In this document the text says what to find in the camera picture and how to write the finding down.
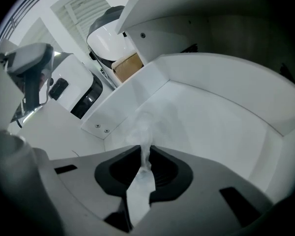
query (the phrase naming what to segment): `black rubber flap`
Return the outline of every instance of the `black rubber flap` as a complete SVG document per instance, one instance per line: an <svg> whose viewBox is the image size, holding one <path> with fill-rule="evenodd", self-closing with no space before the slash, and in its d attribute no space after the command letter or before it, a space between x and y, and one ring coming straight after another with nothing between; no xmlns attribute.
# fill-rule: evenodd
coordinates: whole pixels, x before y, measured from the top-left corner
<svg viewBox="0 0 295 236"><path fill-rule="evenodd" d="M155 146L150 148L149 161L156 190L150 195L150 204L178 198L189 187L193 172L188 164ZM141 148L133 148L99 164L95 179L109 195L125 197L141 165Z"/></svg>

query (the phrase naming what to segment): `black vent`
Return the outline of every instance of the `black vent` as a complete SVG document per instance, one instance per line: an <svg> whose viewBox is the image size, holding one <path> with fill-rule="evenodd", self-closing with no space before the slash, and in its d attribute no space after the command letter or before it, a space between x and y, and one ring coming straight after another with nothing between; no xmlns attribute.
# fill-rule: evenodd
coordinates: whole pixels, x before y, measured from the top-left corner
<svg viewBox="0 0 295 236"><path fill-rule="evenodd" d="M187 49L183 50L181 53L197 53L198 52L198 45L193 44L189 46Z"/></svg>

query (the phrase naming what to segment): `cardboard box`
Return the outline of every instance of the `cardboard box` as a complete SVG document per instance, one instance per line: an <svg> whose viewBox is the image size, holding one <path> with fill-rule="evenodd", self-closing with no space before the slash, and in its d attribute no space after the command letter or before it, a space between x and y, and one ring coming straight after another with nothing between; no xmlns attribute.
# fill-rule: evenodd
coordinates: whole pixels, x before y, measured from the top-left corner
<svg viewBox="0 0 295 236"><path fill-rule="evenodd" d="M121 82L125 82L131 75L143 67L142 61L137 53L117 60L112 64L115 75Z"/></svg>

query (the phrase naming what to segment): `white floor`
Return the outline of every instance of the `white floor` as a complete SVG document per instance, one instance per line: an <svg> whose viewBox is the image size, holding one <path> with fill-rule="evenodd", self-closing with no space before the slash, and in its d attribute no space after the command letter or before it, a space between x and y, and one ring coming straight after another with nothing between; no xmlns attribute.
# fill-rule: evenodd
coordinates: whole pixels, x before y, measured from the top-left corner
<svg viewBox="0 0 295 236"><path fill-rule="evenodd" d="M127 135L140 112L153 115L153 144L180 150L224 164L245 179L256 175L260 158L273 161L265 180L254 184L266 190L282 146L282 136L245 108L210 92L168 81L105 140L105 150L129 145Z"/></svg>

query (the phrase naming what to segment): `black strip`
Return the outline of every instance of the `black strip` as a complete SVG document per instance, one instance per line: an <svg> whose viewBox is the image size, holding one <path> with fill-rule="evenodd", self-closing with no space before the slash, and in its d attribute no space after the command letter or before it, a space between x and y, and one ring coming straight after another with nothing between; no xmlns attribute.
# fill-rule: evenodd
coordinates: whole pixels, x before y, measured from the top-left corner
<svg viewBox="0 0 295 236"><path fill-rule="evenodd" d="M73 164L70 164L70 165L67 165L67 166L55 168L55 171L56 171L57 175L59 175L59 174L62 174L62 173L66 173L66 172L75 170L77 168L78 167L74 166Z"/></svg>
<svg viewBox="0 0 295 236"><path fill-rule="evenodd" d="M18 124L18 126L19 126L20 128L22 128L22 126L21 126L19 120L16 120L16 123Z"/></svg>
<svg viewBox="0 0 295 236"><path fill-rule="evenodd" d="M295 84L295 80L294 80L291 72L289 71L289 69L287 68L287 66L284 63L282 63L282 66L280 69L280 74Z"/></svg>
<svg viewBox="0 0 295 236"><path fill-rule="evenodd" d="M242 227L258 219L261 214L233 187L221 189L220 193L232 209Z"/></svg>
<svg viewBox="0 0 295 236"><path fill-rule="evenodd" d="M15 59L15 55L16 55L16 52L11 53L11 54L8 56L8 68L12 67L13 62L14 62L14 59Z"/></svg>

